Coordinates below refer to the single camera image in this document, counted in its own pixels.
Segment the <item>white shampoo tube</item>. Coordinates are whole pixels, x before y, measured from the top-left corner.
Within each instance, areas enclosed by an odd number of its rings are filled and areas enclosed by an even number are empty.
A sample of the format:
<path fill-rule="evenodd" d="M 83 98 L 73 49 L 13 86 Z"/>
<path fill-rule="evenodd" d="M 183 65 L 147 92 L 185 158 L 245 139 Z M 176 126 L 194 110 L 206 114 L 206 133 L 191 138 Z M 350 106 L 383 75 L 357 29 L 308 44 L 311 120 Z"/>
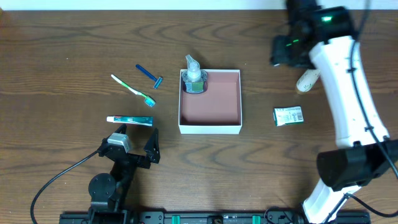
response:
<path fill-rule="evenodd" d="M 316 84 L 318 78 L 320 77 L 320 71 L 315 69 L 308 69 L 296 82 L 295 90 L 298 94 L 305 94 L 310 91 L 314 84 Z"/>

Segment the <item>clear soap pump bottle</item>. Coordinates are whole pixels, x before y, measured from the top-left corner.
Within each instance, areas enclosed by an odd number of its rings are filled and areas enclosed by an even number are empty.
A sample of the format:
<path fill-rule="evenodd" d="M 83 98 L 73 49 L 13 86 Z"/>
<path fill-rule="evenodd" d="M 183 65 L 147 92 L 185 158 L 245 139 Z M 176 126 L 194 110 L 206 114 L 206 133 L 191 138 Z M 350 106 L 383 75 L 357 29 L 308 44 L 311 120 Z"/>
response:
<path fill-rule="evenodd" d="M 200 68 L 200 64 L 191 55 L 186 55 L 185 59 L 187 60 L 187 69 L 182 72 L 185 91 L 191 94 L 204 93 L 205 83 L 208 79 L 207 72 Z"/>

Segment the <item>green white soap packet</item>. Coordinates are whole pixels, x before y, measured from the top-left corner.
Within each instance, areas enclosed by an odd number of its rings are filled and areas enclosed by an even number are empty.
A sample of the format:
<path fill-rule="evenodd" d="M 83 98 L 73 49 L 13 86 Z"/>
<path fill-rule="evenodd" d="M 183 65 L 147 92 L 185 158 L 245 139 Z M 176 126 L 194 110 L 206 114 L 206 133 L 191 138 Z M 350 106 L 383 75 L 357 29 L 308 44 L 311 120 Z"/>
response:
<path fill-rule="evenodd" d="M 276 126 L 286 126 L 304 122 L 302 109 L 300 106 L 274 108 L 273 119 Z"/>

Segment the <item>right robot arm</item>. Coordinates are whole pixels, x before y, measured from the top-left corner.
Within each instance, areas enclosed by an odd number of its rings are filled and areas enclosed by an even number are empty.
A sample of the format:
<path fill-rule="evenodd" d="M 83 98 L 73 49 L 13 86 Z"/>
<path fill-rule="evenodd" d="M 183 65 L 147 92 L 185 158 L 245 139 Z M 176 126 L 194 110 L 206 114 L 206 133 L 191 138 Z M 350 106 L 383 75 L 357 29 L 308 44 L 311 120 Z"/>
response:
<path fill-rule="evenodd" d="M 336 149 L 317 156 L 320 179 L 294 214 L 295 223 L 369 223 L 365 212 L 342 212 L 344 203 L 387 170 L 396 171 L 392 140 L 374 105 L 361 62 L 359 37 L 349 11 L 316 1 L 286 2 L 289 33 L 272 43 L 270 62 L 317 69 L 330 105 Z"/>

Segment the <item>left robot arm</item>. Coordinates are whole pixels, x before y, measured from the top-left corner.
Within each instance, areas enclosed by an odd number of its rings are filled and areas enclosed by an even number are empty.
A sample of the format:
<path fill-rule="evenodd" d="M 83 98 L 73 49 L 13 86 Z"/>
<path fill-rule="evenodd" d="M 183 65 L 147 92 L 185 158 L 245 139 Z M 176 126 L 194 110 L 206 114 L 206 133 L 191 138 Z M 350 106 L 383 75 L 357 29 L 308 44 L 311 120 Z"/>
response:
<path fill-rule="evenodd" d="M 131 154 L 127 126 L 121 125 L 103 139 L 98 154 L 114 162 L 110 172 L 92 178 L 88 191 L 91 196 L 89 223 L 137 223 L 134 212 L 124 208 L 127 193 L 136 169 L 149 169 L 160 161 L 159 130 L 154 129 L 144 146 L 146 154 Z"/>

